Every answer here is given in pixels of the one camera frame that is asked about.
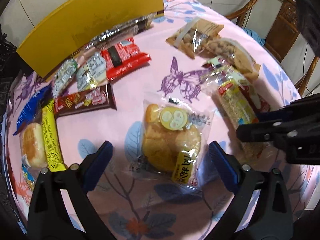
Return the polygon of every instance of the brown chocolate wafer package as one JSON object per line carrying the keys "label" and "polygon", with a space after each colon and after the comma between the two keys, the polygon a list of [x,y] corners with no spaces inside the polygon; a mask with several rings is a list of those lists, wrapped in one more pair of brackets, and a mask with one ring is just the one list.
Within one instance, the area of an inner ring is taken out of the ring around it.
{"label": "brown chocolate wafer package", "polygon": [[179,29],[173,36],[167,38],[167,43],[176,47],[192,59],[204,50],[204,46],[212,39],[218,38],[224,25],[201,19],[193,18]]}
{"label": "brown chocolate wafer package", "polygon": [[54,115],[56,118],[106,108],[116,110],[116,102],[111,84],[96,87],[93,90],[77,92],[54,100]]}

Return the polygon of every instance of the table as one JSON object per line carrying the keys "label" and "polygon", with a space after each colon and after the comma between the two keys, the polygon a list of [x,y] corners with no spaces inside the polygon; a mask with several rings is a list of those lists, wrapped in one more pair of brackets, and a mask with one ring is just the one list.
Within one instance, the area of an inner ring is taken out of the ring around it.
{"label": "table", "polygon": [[[203,187],[201,193],[190,194],[167,179],[143,180],[129,172],[130,163],[139,153],[143,98],[147,91],[189,101],[191,106],[200,111],[214,110],[208,143],[216,140],[227,153],[239,154],[235,132],[233,129],[229,130],[230,122],[217,110],[211,98],[202,92],[188,95],[181,93],[179,85],[172,92],[161,90],[163,78],[170,75],[173,57],[177,59],[179,71],[183,73],[200,70],[205,61],[200,57],[191,60],[165,42],[178,28],[195,16],[224,24],[220,36],[240,42],[257,63],[261,64],[260,77],[254,85],[273,109],[299,98],[294,85],[276,61],[231,21],[196,0],[164,0],[164,7],[165,16],[154,21],[154,28],[135,37],[141,50],[150,53],[150,65],[125,76],[113,85],[117,111],[99,110],[57,119],[60,147],[68,166],[80,163],[105,140],[114,145],[114,156],[98,186],[88,197],[101,219],[118,239],[204,239],[233,197],[217,176]],[[19,137],[12,134],[25,103],[35,91],[45,85],[35,73],[28,78],[23,77],[15,88],[7,109],[6,154],[9,157],[10,180],[16,203],[25,218],[32,193],[21,173]],[[320,171],[313,165],[287,164],[284,158],[283,152],[270,146],[253,167],[260,171],[277,167],[282,171],[294,219],[297,219],[319,182]],[[210,168],[210,162],[203,161],[199,171]],[[258,196],[259,192],[254,192],[240,229],[247,225]],[[68,194],[63,192],[63,197],[74,225],[81,228]]]}

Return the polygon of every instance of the blue gripper pad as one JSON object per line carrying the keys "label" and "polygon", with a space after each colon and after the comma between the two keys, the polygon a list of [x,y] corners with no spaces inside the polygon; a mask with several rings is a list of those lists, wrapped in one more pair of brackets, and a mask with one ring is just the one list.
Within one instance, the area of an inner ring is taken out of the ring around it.
{"label": "blue gripper pad", "polygon": [[236,194],[239,190],[240,164],[232,155],[227,155],[219,143],[213,141],[209,144],[209,156],[215,165],[224,186],[228,191]]}
{"label": "blue gripper pad", "polygon": [[94,190],[104,170],[109,164],[113,154],[112,143],[105,141],[99,150],[89,154],[81,163],[84,170],[82,189],[85,193]]}

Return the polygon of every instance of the red snack bar wrapper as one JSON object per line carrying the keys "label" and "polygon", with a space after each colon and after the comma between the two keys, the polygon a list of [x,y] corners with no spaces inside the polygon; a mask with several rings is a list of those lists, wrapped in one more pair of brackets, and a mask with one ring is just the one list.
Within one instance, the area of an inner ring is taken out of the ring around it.
{"label": "red snack bar wrapper", "polygon": [[55,117],[105,108],[113,108],[116,110],[113,90],[110,84],[96,87],[93,90],[77,92],[54,100]]}
{"label": "red snack bar wrapper", "polygon": [[79,69],[76,80],[78,91],[92,89],[104,80],[114,81],[151,60],[149,54],[141,52],[128,38],[110,48],[95,52]]}
{"label": "red snack bar wrapper", "polygon": [[121,41],[108,49],[103,49],[101,55],[107,63],[109,81],[119,79],[151,60],[149,54],[141,52],[139,47],[134,44],[133,38]]}

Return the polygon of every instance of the yellow box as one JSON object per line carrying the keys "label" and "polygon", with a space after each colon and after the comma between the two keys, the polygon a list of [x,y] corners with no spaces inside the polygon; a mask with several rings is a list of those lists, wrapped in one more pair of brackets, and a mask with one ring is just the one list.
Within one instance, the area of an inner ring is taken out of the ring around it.
{"label": "yellow box", "polygon": [[25,38],[17,53],[41,77],[94,36],[149,13],[163,15],[163,0],[69,0]]}

